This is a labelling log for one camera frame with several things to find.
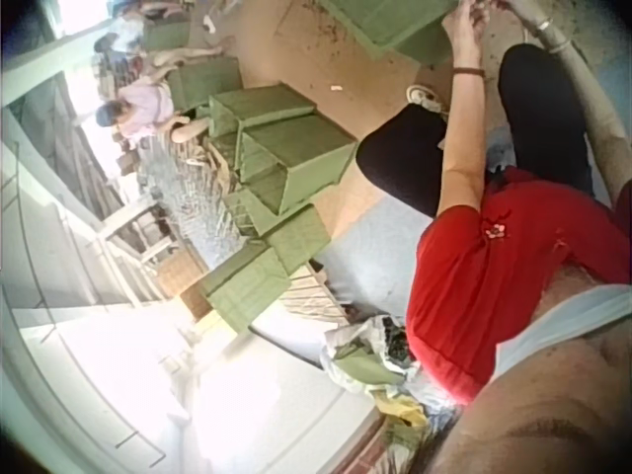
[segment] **yellow cloth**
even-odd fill
[[[384,390],[371,392],[377,409],[385,414],[400,418],[414,428],[421,428],[428,424],[424,410],[420,403],[408,395],[397,395],[388,398]]]

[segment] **floor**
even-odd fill
[[[630,129],[630,38],[592,0],[540,0],[554,22],[581,46],[589,64]],[[198,0],[201,22],[208,0]],[[220,33],[237,37],[247,86],[285,82],[314,101],[319,110],[362,139],[405,105],[404,92],[424,83],[449,101],[448,64],[420,68],[397,53],[370,58],[318,5],[317,0],[243,0],[239,13]],[[193,41],[204,42],[199,29]],[[497,92],[505,51],[523,41],[515,17],[495,12],[486,32],[488,130],[498,132],[506,117]],[[419,236],[430,223],[406,205],[386,197],[353,164],[342,183],[316,198],[334,243],[319,256],[330,280],[345,297],[403,315],[414,271]]]

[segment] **person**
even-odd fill
[[[110,26],[108,33],[95,42],[94,50],[96,53],[103,54],[108,51],[115,51],[125,54],[126,56],[145,57],[147,53],[142,46],[145,26],[153,23],[153,21],[149,19],[149,17],[151,17],[149,12],[153,10],[162,12],[164,10],[164,15],[170,16],[182,11],[180,5],[171,4],[169,2],[146,4],[132,2],[122,7],[124,8],[116,10],[117,18]],[[162,67],[165,65],[174,65],[189,59],[213,57],[224,52],[228,45],[227,41],[229,40],[232,41],[232,39],[225,39],[223,45],[217,44],[207,48],[178,47],[157,51],[152,54],[151,63],[154,67]]]
[[[541,7],[495,3],[546,49],[514,46],[501,66],[517,167],[485,173],[489,14],[474,0],[444,22],[454,55],[447,125],[410,105],[356,156],[378,187],[435,217],[418,248],[407,335],[465,410],[427,467],[630,472],[620,465],[632,445],[630,142]],[[585,133],[614,210],[593,198]]]
[[[123,138],[134,143],[145,136],[169,131],[172,141],[184,143],[206,131],[208,118],[196,118],[194,112],[180,114],[175,111],[164,78],[176,69],[177,66],[163,66],[120,88],[115,100],[97,109],[97,124],[116,126]]]

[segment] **wire rack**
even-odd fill
[[[220,182],[211,162],[188,158],[195,154],[191,147],[174,148],[160,137],[147,142],[139,150],[147,186],[208,267],[217,268],[247,240],[224,203],[227,185]]]

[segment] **bracelet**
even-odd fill
[[[455,67],[452,69],[452,75],[457,74],[471,74],[473,76],[480,76],[485,79],[485,71],[483,69],[477,69],[475,67]]]
[[[540,33],[544,33],[544,30],[553,25],[553,21],[550,18],[547,18],[542,23],[540,23],[537,27],[535,27]]]
[[[551,54],[557,54],[559,52],[562,52],[564,49],[569,47],[569,45],[571,45],[571,43],[572,43],[572,41],[570,39],[567,39],[566,41],[564,41],[559,46],[555,46],[555,47],[552,47],[551,49],[549,49],[549,52]]]

